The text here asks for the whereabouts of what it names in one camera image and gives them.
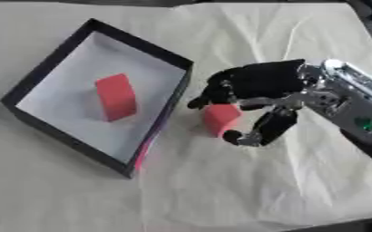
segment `robotic hand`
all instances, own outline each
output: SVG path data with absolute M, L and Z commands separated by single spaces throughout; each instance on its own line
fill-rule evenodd
M 309 107 L 339 126 L 341 132 L 372 157 L 372 76 L 350 63 L 305 60 L 255 63 L 217 72 L 191 109 L 237 103 L 243 111 L 270 106 L 248 133 L 227 130 L 234 145 L 265 146 L 298 122 L 297 111 Z

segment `table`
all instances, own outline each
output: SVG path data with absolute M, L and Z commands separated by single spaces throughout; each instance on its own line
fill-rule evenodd
M 133 180 L 0 105 L 0 231 L 266 232 L 372 218 L 372 159 L 315 113 L 253 149 L 211 138 L 186 108 L 208 76 L 246 63 L 334 57 L 372 73 L 372 39 L 347 5 L 0 3 L 0 98 L 90 17 L 192 59 L 191 85 Z

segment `white paper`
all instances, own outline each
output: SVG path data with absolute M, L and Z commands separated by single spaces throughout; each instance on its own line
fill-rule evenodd
M 267 232 L 372 218 L 372 159 L 316 113 L 254 149 L 209 137 L 186 107 L 211 74 L 247 63 L 337 58 L 372 74 L 372 39 L 349 6 L 0 3 L 0 13 L 0 96 L 90 17 L 195 62 L 130 181 L 0 111 L 0 231 Z

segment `wrinkled paper sheet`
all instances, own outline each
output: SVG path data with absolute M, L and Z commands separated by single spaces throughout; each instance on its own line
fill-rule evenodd
M 211 138 L 186 108 L 236 65 L 338 58 L 372 73 L 372 38 L 349 6 L 0 3 L 0 97 L 90 17 L 192 59 L 191 85 L 133 180 L 0 106 L 0 231 L 267 232 L 372 218 L 372 159 L 314 112 L 255 149 Z

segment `tabletop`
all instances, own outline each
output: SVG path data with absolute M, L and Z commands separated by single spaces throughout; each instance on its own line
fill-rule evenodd
M 0 98 L 89 18 L 193 60 L 191 84 L 132 180 L 0 105 L 0 231 L 266 232 L 372 218 L 372 159 L 314 112 L 255 149 L 211 138 L 186 107 L 211 74 L 247 63 L 338 58 L 372 74 L 372 38 L 350 7 L 0 3 Z

